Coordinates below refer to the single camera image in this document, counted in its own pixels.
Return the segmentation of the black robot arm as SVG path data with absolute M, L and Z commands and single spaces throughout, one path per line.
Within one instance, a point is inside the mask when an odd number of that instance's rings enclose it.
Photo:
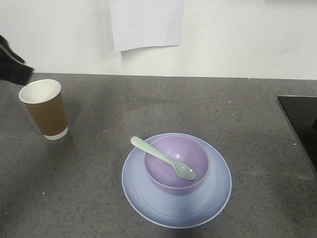
M 0 79 L 25 86 L 29 83 L 33 70 L 12 51 L 8 41 L 0 36 Z

